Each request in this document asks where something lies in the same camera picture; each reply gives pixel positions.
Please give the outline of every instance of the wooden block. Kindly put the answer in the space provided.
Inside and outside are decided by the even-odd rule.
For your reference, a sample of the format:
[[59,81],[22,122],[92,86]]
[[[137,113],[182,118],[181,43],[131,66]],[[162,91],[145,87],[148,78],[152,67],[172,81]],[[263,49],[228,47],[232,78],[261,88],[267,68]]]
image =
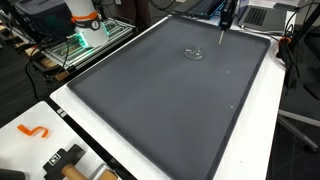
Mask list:
[[99,180],[117,180],[118,177],[111,171],[106,170],[99,178]]
[[69,180],[88,180],[88,178],[78,171],[78,169],[76,169],[71,163],[63,167],[61,172]]
[[51,59],[49,59],[49,58],[44,58],[44,59],[42,59],[41,61],[40,61],[40,63],[44,66],[44,67],[46,67],[46,68],[52,68],[52,67],[54,67],[54,66],[56,66],[57,65],[57,63],[55,63],[54,61],[52,61]]
[[33,50],[34,48],[32,47],[32,48],[26,49],[25,52],[27,53],[28,56],[30,56]]
[[66,77],[68,77],[68,76],[69,76],[68,71],[64,71],[64,72],[59,73],[58,75],[56,75],[55,78],[56,78],[58,81],[62,81],[62,80],[64,80],[64,78],[66,78]]

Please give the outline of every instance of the floor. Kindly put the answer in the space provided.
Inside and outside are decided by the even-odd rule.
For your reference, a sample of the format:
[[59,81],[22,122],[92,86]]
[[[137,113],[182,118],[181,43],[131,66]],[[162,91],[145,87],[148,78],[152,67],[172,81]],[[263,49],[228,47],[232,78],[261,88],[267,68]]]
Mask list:
[[[167,0],[154,0],[165,6]],[[152,22],[155,23],[166,13],[151,7]],[[300,62],[319,65],[318,60],[304,46],[299,45]],[[36,101],[31,84],[24,72],[27,58],[17,54],[11,47],[0,49],[0,128],[33,106]],[[36,87],[42,100],[48,99],[51,92],[61,87],[64,82],[37,82]],[[302,132],[320,144],[320,129],[304,123],[292,121]],[[277,125],[272,153],[270,156],[268,180],[317,180],[320,179],[320,154],[310,154],[304,150],[304,144],[283,127]]]

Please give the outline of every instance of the green light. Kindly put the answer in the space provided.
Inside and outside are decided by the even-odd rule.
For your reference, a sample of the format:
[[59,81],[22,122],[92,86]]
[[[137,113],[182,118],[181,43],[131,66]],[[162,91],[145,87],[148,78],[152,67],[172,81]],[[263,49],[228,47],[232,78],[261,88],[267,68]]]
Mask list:
[[106,31],[106,33],[107,33],[108,35],[110,35],[110,33],[109,33],[109,31],[107,30],[107,28],[106,28],[105,24],[104,24],[104,23],[101,23],[101,24],[102,24],[102,26],[103,26],[104,30]]
[[89,44],[87,43],[86,39],[83,37],[83,34],[80,32],[79,34],[79,43],[83,48],[86,48],[89,46]]

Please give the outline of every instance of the metal rack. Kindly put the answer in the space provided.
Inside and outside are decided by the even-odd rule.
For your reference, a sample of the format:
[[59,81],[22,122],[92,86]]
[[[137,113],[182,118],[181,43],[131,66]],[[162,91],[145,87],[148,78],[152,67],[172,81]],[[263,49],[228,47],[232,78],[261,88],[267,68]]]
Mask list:
[[[110,50],[112,47],[118,45],[133,34],[134,26],[131,26],[129,24],[116,21],[111,18],[106,20],[104,23],[106,29],[110,33],[110,39],[106,44],[102,46],[95,48],[83,48],[77,38],[69,39],[69,52],[68,59],[64,65],[65,70],[70,73],[72,71],[75,71],[76,69],[83,67],[85,64],[94,60],[104,52]],[[53,48],[48,48],[42,51],[42,53],[52,61],[62,66],[65,62],[67,49],[67,43],[64,42]]]

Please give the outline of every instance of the small clear object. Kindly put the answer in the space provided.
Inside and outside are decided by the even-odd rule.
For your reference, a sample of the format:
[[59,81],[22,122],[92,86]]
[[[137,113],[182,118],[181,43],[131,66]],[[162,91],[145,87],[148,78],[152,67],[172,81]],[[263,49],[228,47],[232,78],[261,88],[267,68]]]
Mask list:
[[194,47],[194,48],[186,48],[184,55],[186,58],[194,60],[194,61],[200,61],[205,58],[205,52],[201,47]]

